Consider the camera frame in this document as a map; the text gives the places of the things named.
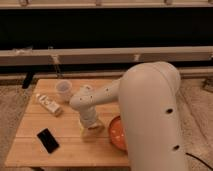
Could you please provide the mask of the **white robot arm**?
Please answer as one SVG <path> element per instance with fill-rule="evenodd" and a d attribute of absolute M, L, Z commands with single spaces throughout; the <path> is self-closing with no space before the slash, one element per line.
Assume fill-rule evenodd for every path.
<path fill-rule="evenodd" d="M 188 171 L 176 103 L 180 82 L 167 62 L 138 64 L 104 87 L 75 94 L 70 106 L 85 114 L 119 103 L 131 171 Z"/>

